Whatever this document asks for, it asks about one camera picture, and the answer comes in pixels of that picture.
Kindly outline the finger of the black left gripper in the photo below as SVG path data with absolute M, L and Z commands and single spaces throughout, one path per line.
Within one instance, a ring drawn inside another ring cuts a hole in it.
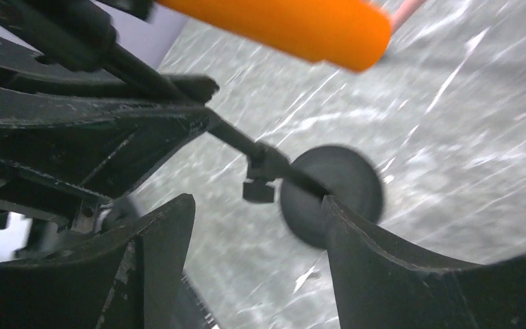
M 206 75 L 169 75 L 189 97 L 143 95 L 105 71 L 74 73 L 44 65 L 37 52 L 0 37 L 0 119 L 100 119 L 203 108 L 218 92 Z

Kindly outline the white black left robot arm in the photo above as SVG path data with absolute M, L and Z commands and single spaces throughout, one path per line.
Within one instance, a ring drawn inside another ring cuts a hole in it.
M 38 52 L 31 50 L 15 38 L 0 36 L 0 66 L 31 75 L 42 93 L 83 98 L 141 98 L 136 88 L 112 77 L 105 71 L 94 73 L 71 72 L 54 64 L 47 66 L 37 62 Z M 25 247 L 33 220 L 23 215 L 8 214 L 5 227 L 0 229 L 0 262 L 12 260 L 17 249 Z

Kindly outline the orange toy microphone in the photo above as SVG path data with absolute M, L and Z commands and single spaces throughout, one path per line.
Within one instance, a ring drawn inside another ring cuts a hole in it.
M 163 0 L 160 5 L 302 60 L 371 68 L 391 38 L 388 16 L 356 0 Z

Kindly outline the black microphone stand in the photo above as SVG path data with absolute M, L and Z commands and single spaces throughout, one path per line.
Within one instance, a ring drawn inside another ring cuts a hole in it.
M 109 9 L 148 21 L 159 1 L 5 1 L 0 5 L 0 26 L 41 51 L 45 58 L 74 72 L 107 71 L 111 84 L 73 86 L 81 98 L 107 93 L 119 101 L 138 100 L 129 116 L 110 125 L 74 119 L 81 136 L 103 131 L 117 133 L 133 127 L 117 164 L 85 179 L 88 189 L 116 199 L 127 194 L 180 147 L 209 133 L 247 157 L 243 197 L 251 203 L 271 203 L 272 182 L 281 180 L 280 208 L 292 232 L 308 245 L 325 246 L 325 220 L 319 206 L 333 195 L 348 207 L 377 223 L 384 209 L 384 192 L 371 163 L 338 145 L 310 149 L 289 162 L 276 148 L 245 136 L 208 108 L 217 85 L 206 76 L 160 75 L 118 44 Z

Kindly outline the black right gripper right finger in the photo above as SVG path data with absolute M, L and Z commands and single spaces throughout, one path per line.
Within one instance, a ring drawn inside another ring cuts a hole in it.
M 487 265 L 415 245 L 324 198 L 341 328 L 526 328 L 526 253 Z

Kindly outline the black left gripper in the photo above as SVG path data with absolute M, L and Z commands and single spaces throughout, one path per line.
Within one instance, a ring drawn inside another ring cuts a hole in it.
M 0 86 L 0 218 L 43 227 L 23 257 L 137 218 L 127 196 L 214 123 L 205 104 L 218 85 L 179 86 L 191 101 L 142 99 L 114 83 L 87 97 Z

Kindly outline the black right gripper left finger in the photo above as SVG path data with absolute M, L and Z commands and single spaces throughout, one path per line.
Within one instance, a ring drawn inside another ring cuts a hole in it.
M 0 328 L 194 328 L 182 271 L 195 200 L 43 258 L 0 263 Z

